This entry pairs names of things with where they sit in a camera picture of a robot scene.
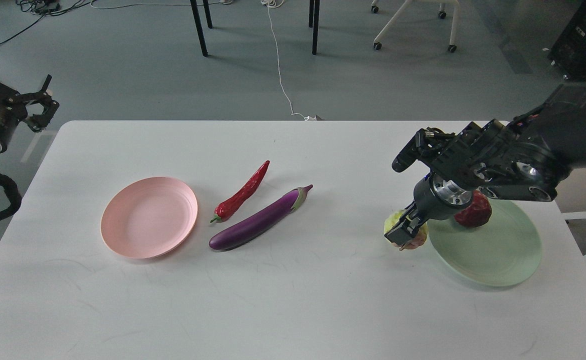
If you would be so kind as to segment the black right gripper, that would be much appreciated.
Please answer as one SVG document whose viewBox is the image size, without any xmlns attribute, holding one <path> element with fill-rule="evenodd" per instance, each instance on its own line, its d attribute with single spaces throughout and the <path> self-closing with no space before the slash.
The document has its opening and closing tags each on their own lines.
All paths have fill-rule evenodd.
<svg viewBox="0 0 586 360">
<path fill-rule="evenodd" d="M 420 227 L 412 225 L 412 214 L 421 222 L 445 220 L 469 207 L 473 197 L 471 190 L 463 189 L 452 180 L 428 174 L 414 187 L 413 202 L 404 209 L 398 223 L 384 233 L 384 237 L 389 243 L 405 245 L 420 230 Z"/>
</svg>

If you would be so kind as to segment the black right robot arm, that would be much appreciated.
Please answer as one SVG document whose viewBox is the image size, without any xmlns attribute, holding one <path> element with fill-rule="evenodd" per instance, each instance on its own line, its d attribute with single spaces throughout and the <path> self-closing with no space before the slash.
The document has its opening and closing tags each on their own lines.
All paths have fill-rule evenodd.
<svg viewBox="0 0 586 360">
<path fill-rule="evenodd" d="M 384 236 L 400 247 L 428 220 L 445 220 L 490 199 L 551 202 L 573 170 L 586 168 L 586 87 L 560 85 L 542 105 L 508 124 L 469 123 L 458 133 L 418 130 L 392 162 L 397 173 L 419 161 L 428 174 Z"/>
</svg>

